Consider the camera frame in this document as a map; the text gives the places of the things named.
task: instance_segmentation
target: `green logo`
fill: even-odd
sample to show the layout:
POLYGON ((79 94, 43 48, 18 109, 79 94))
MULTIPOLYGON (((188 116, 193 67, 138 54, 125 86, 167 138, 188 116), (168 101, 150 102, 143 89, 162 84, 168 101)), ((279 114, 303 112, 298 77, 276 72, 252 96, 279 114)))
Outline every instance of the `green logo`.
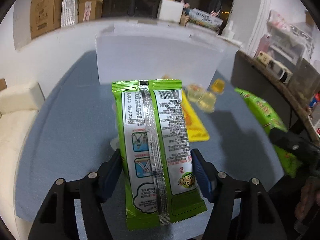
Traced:
POLYGON ((185 188, 190 188, 195 184, 195 176, 193 172, 189 171, 182 175, 181 179, 179 179, 179 185, 185 188))

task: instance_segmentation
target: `metal screw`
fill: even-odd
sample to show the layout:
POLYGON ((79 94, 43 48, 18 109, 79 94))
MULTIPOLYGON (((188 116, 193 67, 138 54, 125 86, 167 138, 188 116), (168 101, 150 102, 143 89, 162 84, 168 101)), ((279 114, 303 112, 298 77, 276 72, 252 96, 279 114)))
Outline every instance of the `metal screw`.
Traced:
POLYGON ((260 181, 259 181, 257 178, 251 179, 251 182, 252 182, 254 185, 258 185, 258 184, 260 183, 260 181))
POLYGON ((219 178, 221 178, 221 179, 224 179, 224 178, 226 178, 226 177, 227 177, 227 175, 226 175, 226 173, 225 173, 225 172, 220 171, 220 172, 218 172, 218 177, 219 177, 219 178))
POLYGON ((98 176, 98 174, 97 174, 96 172, 90 172, 89 175, 88 175, 88 177, 89 177, 90 179, 94 179, 94 178, 96 178, 97 176, 98 176))
POLYGON ((57 180, 56 180, 56 184, 57 184, 57 185, 61 185, 63 182, 64 182, 63 179, 57 179, 57 180))

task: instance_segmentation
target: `cartoon illustration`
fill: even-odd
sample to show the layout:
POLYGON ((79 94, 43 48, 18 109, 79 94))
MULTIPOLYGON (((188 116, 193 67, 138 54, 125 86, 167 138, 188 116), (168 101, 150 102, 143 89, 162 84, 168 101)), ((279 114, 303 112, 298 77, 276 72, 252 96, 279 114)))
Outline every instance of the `cartoon illustration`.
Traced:
POLYGON ((149 177, 152 175, 150 157, 137 158, 134 160, 134 164, 138 178, 149 177))
POLYGON ((135 152, 148 151, 148 137, 146 132, 136 132, 132 134, 132 146, 135 152))

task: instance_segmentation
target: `green snack package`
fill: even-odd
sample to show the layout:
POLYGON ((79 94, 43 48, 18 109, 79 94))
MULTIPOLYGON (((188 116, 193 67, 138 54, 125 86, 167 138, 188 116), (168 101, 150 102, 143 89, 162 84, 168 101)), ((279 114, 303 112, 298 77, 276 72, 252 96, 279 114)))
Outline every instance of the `green snack package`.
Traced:
MULTIPOLYGON (((258 122, 263 126, 267 135, 269 135, 272 128, 278 128, 285 132, 288 131, 276 111, 274 111, 274 109, 265 100, 246 90, 236 88, 235 91, 243 97, 248 108, 256 117, 258 122)), ((275 145, 273 147, 279 157, 284 171, 289 174, 290 177, 295 178, 297 168, 301 165, 301 162, 295 155, 285 151, 284 149, 275 145)))
POLYGON ((181 80, 112 83, 129 230, 175 223, 207 210, 192 171, 181 80))

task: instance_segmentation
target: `blue gripper pad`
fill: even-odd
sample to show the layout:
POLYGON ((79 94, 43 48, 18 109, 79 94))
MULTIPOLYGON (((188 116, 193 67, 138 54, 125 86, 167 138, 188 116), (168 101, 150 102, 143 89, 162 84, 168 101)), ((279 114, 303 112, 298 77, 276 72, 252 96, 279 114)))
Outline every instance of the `blue gripper pad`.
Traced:
POLYGON ((193 171, 202 195, 210 203, 214 202, 214 190, 217 186, 217 170, 212 163, 206 162, 198 149, 191 150, 193 171))
POLYGON ((122 171, 120 149, 117 149, 108 162, 101 164, 98 169, 99 190, 98 196, 105 202, 115 190, 122 171))

